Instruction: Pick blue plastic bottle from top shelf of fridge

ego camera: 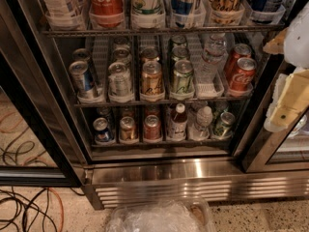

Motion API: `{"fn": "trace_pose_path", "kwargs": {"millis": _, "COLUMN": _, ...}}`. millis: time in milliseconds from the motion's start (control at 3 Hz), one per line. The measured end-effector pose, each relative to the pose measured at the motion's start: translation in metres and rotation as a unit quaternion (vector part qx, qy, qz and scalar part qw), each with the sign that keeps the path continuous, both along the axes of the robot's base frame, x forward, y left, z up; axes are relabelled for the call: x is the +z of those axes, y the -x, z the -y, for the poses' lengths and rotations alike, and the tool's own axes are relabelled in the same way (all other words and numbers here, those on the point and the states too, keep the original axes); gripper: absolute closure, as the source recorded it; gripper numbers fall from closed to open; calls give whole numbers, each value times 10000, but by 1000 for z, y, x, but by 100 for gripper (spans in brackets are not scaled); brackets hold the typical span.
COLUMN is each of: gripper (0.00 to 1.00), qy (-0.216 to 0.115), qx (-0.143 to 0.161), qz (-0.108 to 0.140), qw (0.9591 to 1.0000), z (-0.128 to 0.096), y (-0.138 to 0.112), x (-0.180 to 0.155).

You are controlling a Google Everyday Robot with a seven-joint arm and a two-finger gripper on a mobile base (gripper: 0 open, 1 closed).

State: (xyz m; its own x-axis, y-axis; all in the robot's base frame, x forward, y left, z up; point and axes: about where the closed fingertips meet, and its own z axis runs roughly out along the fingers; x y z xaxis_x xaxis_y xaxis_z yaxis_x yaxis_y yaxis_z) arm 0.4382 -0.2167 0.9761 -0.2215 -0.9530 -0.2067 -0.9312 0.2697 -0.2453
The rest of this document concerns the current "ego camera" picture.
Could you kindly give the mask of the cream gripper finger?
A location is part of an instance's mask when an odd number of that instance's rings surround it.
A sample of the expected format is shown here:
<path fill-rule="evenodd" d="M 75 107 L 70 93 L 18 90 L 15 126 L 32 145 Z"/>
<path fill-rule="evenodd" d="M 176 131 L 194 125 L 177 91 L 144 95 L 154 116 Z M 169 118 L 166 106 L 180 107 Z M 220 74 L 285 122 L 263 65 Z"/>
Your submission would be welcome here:
<path fill-rule="evenodd" d="M 264 128 L 270 132 L 282 131 L 308 106 L 309 70 L 295 69 L 289 75 L 280 73 L 275 82 Z"/>
<path fill-rule="evenodd" d="M 277 36 L 266 43 L 266 45 L 263 47 L 263 51 L 272 55 L 283 54 L 286 34 L 287 28 L 283 29 Z"/>

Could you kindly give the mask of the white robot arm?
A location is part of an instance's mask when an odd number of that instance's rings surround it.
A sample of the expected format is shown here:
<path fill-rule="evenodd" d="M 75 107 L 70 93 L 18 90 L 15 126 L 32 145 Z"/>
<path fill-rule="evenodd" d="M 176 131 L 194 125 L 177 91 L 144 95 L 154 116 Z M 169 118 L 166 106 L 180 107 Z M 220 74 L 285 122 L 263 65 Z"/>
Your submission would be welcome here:
<path fill-rule="evenodd" d="M 309 2 L 263 51 L 283 54 L 285 62 L 295 66 L 292 73 L 280 74 L 275 82 L 264 122 L 267 131 L 279 132 L 290 126 L 309 105 Z"/>

